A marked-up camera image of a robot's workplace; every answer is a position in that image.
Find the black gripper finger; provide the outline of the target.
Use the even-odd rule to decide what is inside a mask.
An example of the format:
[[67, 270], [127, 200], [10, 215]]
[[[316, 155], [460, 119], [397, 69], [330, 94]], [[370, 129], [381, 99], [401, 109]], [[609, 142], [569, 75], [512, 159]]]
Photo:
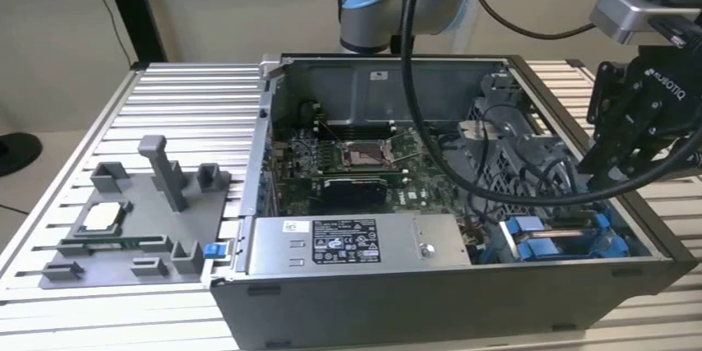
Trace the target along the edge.
[[601, 189], [610, 182], [606, 175], [613, 167], [610, 163], [610, 144], [605, 142], [606, 119], [622, 94], [625, 93], [625, 64], [602, 62], [597, 68], [594, 88], [586, 115], [588, 123], [594, 126], [593, 143], [588, 154], [578, 164], [578, 173], [590, 175], [590, 191]]
[[644, 136], [641, 141], [636, 142], [633, 138], [621, 136], [614, 142], [618, 162], [613, 168], [613, 183], [621, 183], [649, 173], [660, 162], [667, 162], [667, 156], [661, 159], [656, 157], [669, 149], [675, 141], [672, 137]]

